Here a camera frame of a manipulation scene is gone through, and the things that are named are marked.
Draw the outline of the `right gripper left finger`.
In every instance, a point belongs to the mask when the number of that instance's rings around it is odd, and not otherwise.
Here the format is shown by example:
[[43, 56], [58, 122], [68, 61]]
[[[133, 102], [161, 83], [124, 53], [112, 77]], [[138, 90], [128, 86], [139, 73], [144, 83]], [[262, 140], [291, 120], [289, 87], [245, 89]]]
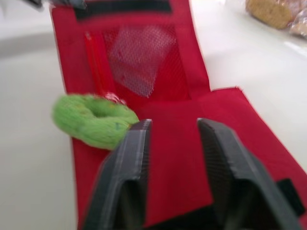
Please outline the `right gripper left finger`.
[[82, 230], [141, 230], [146, 214], [152, 121], [134, 124], [102, 163]]

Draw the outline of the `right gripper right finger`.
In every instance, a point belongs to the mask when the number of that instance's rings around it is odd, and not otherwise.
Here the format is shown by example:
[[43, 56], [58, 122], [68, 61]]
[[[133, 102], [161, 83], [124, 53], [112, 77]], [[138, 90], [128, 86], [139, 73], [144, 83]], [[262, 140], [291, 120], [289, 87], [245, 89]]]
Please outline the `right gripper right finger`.
[[274, 181], [236, 133], [197, 120], [213, 207], [223, 230], [301, 230], [303, 203], [292, 180]]

